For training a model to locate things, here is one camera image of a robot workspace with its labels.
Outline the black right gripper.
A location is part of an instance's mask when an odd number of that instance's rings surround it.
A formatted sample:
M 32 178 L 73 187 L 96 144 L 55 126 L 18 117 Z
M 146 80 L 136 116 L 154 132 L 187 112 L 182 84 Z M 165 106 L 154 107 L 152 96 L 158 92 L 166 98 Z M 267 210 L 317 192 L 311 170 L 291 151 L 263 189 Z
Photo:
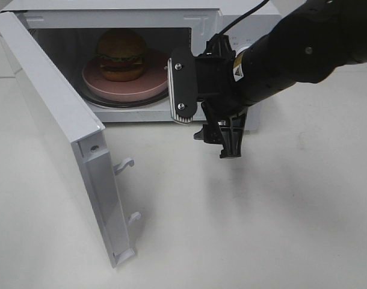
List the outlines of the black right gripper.
M 206 123 L 193 137 L 222 145 L 220 158 L 241 157 L 247 118 L 248 107 L 239 98 L 233 76 L 235 57 L 229 37 L 220 33 L 208 40 L 204 52 L 195 57 L 197 100 Z

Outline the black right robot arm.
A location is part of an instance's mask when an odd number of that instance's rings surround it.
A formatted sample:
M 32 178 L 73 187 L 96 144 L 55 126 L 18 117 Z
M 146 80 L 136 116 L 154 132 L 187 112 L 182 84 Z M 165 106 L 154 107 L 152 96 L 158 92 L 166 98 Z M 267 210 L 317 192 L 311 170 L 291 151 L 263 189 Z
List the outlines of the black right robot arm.
M 239 157 L 249 107 L 367 63 L 367 1 L 306 1 L 240 53 L 220 31 L 196 61 L 206 123 L 194 138 L 222 145 L 221 158 Z

